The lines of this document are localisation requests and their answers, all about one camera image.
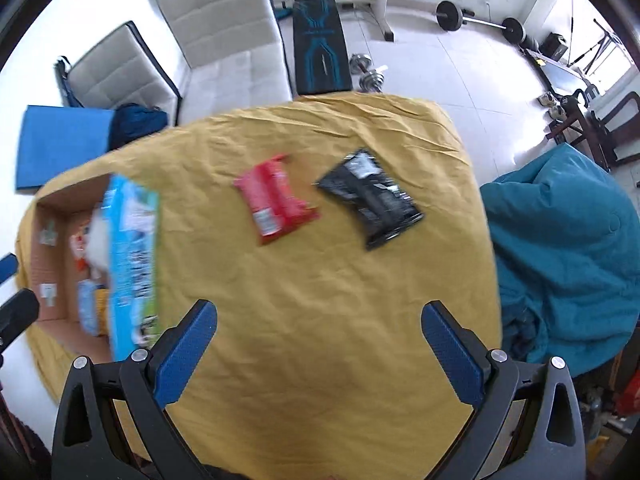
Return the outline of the light blue printed packet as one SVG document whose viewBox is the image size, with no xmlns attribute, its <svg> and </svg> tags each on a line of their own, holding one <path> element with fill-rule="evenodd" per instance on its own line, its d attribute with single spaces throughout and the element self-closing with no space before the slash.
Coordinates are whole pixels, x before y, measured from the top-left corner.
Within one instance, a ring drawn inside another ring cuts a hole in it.
<svg viewBox="0 0 640 480">
<path fill-rule="evenodd" d="M 93 336 L 101 335 L 100 320 L 96 310 L 96 283 L 81 280 L 77 283 L 78 320 L 82 330 Z"/>
</svg>

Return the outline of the yellow snack packet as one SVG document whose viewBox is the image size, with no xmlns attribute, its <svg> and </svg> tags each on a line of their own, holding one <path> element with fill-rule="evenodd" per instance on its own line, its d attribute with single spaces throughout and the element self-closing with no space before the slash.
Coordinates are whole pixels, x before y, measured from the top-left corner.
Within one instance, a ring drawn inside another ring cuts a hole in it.
<svg viewBox="0 0 640 480">
<path fill-rule="evenodd" d="M 108 335 L 108 296 L 110 292 L 105 286 L 98 286 L 94 291 L 94 312 L 96 312 L 96 334 Z"/>
</svg>

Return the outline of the white stuffing zip bag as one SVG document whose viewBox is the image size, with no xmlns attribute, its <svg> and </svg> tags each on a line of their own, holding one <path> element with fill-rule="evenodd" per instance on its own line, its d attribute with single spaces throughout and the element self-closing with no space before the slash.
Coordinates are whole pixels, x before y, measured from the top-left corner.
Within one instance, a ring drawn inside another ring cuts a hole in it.
<svg viewBox="0 0 640 480">
<path fill-rule="evenodd" d="M 85 246 L 85 260 L 90 269 L 90 275 L 97 280 L 107 274 L 110 265 L 111 231 L 110 224 L 105 218 L 102 208 L 96 206 L 88 226 Z"/>
</svg>

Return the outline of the cyan cow print packet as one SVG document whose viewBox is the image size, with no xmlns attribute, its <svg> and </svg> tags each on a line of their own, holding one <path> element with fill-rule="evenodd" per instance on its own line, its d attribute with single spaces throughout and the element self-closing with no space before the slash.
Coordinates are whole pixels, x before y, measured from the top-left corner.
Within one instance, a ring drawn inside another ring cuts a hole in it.
<svg viewBox="0 0 640 480">
<path fill-rule="evenodd" d="M 160 196 L 111 174 L 102 216 L 108 234 L 107 329 L 115 361 L 149 349 L 160 336 L 155 287 L 155 247 Z"/>
</svg>

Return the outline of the blue foam mat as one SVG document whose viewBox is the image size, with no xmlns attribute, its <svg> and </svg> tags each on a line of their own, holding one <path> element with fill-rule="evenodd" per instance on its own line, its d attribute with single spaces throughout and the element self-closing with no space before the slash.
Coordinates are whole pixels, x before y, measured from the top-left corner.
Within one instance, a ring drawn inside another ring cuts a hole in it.
<svg viewBox="0 0 640 480">
<path fill-rule="evenodd" d="M 104 155 L 114 110 L 29 105 L 16 155 L 17 193 L 39 190 L 49 180 Z"/>
</svg>

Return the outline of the teal blanket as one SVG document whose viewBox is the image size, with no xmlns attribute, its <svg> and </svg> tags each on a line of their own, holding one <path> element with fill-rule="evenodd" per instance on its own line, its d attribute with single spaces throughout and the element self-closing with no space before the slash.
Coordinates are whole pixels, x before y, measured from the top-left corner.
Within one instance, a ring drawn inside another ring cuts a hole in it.
<svg viewBox="0 0 640 480">
<path fill-rule="evenodd" d="M 618 183 L 562 144 L 482 186 L 502 346 L 579 376 L 613 359 L 639 318 L 639 218 Z"/>
</svg>

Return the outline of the dark blue knitted cloth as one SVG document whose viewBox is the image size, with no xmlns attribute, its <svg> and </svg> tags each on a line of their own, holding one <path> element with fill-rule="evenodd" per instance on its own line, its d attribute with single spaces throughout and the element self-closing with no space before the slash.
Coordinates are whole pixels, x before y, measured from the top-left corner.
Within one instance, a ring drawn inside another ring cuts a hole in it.
<svg viewBox="0 0 640 480">
<path fill-rule="evenodd" d="M 158 107 L 149 108 L 137 103 L 122 104 L 116 108 L 111 121 L 108 149 L 118 150 L 167 126 L 168 115 Z"/>
</svg>

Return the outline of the white quilted chair left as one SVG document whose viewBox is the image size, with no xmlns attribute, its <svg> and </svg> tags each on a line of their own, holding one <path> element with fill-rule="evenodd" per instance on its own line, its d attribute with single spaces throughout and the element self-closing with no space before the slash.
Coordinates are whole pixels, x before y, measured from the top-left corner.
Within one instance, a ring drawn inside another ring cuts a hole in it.
<svg viewBox="0 0 640 480">
<path fill-rule="evenodd" d="M 114 110 L 134 103 L 159 108 L 169 125 L 178 124 L 180 92 L 132 21 L 115 28 L 74 64 L 61 56 L 54 70 L 66 106 Z"/>
</svg>

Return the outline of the black snack packet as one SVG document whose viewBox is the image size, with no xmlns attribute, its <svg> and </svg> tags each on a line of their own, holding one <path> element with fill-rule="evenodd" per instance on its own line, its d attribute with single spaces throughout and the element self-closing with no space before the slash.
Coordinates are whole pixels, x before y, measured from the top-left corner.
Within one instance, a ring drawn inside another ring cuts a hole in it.
<svg viewBox="0 0 640 480">
<path fill-rule="evenodd" d="M 424 218 L 413 198 L 366 148 L 346 155 L 314 185 L 356 214 L 367 250 L 383 246 Z"/>
</svg>

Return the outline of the red snack packet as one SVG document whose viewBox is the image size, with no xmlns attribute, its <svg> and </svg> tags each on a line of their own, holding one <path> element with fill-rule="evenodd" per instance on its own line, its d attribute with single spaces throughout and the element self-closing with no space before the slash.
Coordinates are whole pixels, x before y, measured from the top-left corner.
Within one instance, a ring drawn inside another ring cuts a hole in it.
<svg viewBox="0 0 640 480">
<path fill-rule="evenodd" d="M 284 168 L 287 159 L 285 154 L 273 156 L 233 181 L 250 210 L 262 245 L 320 218 L 317 207 L 294 195 Z"/>
</svg>

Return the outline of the yellow tablecloth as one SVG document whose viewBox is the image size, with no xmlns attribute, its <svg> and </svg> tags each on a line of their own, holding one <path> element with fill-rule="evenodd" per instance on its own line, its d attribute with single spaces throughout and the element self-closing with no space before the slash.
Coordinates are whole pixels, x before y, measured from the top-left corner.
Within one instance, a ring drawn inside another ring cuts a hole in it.
<svg viewBox="0 0 640 480">
<path fill-rule="evenodd" d="M 367 250 L 314 182 L 367 148 L 424 218 Z M 320 218 L 267 245 L 233 181 L 285 154 Z M 194 301 L 218 330 L 169 413 L 198 459 L 253 479 L 422 479 L 469 417 L 423 338 L 439 300 L 501 339 L 488 226 L 468 154 L 435 103 L 337 93 L 170 128 L 61 174 L 58 190 L 123 174 L 160 196 L 163 326 Z"/>
</svg>

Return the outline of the dark wooden chair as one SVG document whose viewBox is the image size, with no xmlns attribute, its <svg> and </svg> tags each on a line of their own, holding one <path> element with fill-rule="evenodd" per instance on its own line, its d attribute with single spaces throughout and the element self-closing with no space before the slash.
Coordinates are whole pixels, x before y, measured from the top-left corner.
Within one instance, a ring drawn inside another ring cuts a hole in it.
<svg viewBox="0 0 640 480">
<path fill-rule="evenodd" d="M 564 131 L 573 130 L 578 137 L 570 141 L 571 146 L 577 146 L 586 141 L 591 158 L 605 171 L 632 164 L 639 161 L 639 153 L 632 153 L 620 157 L 616 150 L 625 144 L 639 140 L 639 112 L 614 129 L 608 128 L 608 124 L 619 115 L 630 103 L 639 107 L 639 95 L 631 91 L 616 104 L 608 114 L 599 118 L 592 110 L 582 110 L 577 97 L 580 90 L 570 96 L 562 96 L 560 105 L 566 117 L 563 120 L 555 119 L 550 125 L 550 132 L 546 138 L 556 144 L 566 142 Z"/>
</svg>

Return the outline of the white quilted chair right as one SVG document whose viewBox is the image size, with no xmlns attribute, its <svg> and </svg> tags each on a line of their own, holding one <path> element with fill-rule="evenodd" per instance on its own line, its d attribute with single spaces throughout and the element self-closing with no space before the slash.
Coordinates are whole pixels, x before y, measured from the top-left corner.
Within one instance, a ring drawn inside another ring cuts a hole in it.
<svg viewBox="0 0 640 480">
<path fill-rule="evenodd" d="M 156 0 L 189 67 L 178 123 L 293 99 L 271 0 Z"/>
</svg>

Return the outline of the black blue weight bench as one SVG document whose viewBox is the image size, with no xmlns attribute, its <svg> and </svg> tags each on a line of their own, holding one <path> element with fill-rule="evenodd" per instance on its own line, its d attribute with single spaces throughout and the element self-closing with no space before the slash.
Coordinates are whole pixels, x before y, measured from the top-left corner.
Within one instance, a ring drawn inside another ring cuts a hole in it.
<svg viewBox="0 0 640 480">
<path fill-rule="evenodd" d="M 296 91 L 316 96 L 352 90 L 352 75 L 335 0 L 294 0 Z"/>
</svg>

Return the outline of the chrome dumbbell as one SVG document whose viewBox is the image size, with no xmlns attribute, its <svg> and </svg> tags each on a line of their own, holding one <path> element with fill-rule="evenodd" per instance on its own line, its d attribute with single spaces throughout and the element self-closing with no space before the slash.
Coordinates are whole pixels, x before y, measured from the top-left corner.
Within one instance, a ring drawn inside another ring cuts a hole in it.
<svg viewBox="0 0 640 480">
<path fill-rule="evenodd" d="M 365 53 L 354 53 L 349 59 L 349 71 L 358 76 L 359 90 L 363 93 L 381 93 L 387 65 L 373 66 L 372 58 Z"/>
</svg>

